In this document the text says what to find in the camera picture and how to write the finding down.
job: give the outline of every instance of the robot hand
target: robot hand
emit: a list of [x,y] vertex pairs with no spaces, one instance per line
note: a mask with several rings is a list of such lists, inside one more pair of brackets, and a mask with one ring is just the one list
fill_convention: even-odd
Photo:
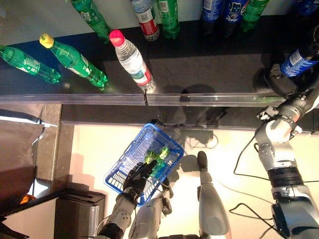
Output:
[[143,192],[146,180],[152,173],[157,161],[154,160],[150,164],[139,163],[136,168],[132,169],[123,184],[124,193],[128,193],[134,202]]

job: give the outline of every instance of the red label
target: red label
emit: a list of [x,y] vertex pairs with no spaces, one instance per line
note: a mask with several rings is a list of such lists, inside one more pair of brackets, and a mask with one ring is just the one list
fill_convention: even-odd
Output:
[[146,85],[152,79],[152,74],[151,74],[150,70],[147,67],[146,67],[146,71],[145,71],[144,75],[147,78],[147,80],[144,81],[142,84],[138,84],[140,86]]
[[153,35],[158,30],[158,26],[155,24],[154,20],[150,20],[146,23],[140,23],[144,35]]

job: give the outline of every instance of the pink bottle cap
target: pink bottle cap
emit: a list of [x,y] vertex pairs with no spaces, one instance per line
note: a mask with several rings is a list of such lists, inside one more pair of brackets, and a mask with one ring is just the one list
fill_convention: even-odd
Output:
[[110,33],[110,41],[115,47],[122,46],[125,41],[125,37],[120,30],[113,30]]

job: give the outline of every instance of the water bottle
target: water bottle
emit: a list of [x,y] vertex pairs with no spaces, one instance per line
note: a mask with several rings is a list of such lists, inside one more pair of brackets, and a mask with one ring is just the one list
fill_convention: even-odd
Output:
[[139,20],[143,35],[147,41],[158,39],[160,29],[156,21],[152,0],[131,0]]
[[248,0],[229,0],[224,15],[224,36],[228,38],[240,24]]
[[241,23],[243,31],[249,31],[256,27],[260,15],[264,11],[268,2],[269,0],[249,0]]
[[9,65],[30,75],[39,76],[48,83],[56,84],[60,82],[61,75],[59,72],[47,67],[17,48],[0,45],[0,57]]
[[153,76],[137,47],[125,39],[119,30],[113,30],[110,33],[110,41],[115,46],[115,52],[121,65],[136,84],[143,90],[152,91],[155,88]]
[[319,25],[313,31],[311,44],[293,51],[280,65],[288,77],[300,75],[319,61]]
[[163,34],[167,39],[176,39],[179,34],[177,0],[156,0],[159,8]]
[[97,33],[98,37],[107,44],[111,30],[95,3],[92,0],[71,0],[71,3],[86,23]]
[[300,17],[312,15],[319,7],[319,0],[298,0],[296,4],[297,15]]
[[204,0],[201,17],[203,35],[209,35],[213,33],[215,21],[220,16],[222,2],[222,0]]
[[81,77],[85,77],[92,85],[99,87],[101,90],[104,88],[108,80],[107,76],[72,46],[55,41],[46,33],[40,36],[40,43],[45,48],[50,49],[64,67]]

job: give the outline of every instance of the bottle cap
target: bottle cap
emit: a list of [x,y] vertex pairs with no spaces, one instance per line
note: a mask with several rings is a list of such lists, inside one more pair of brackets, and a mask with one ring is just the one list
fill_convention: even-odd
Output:
[[42,34],[40,36],[39,41],[40,41],[41,45],[44,46],[45,48],[51,48],[54,44],[53,37],[47,33]]
[[115,47],[122,46],[125,41],[125,37],[120,30],[113,30],[110,33],[110,41]]

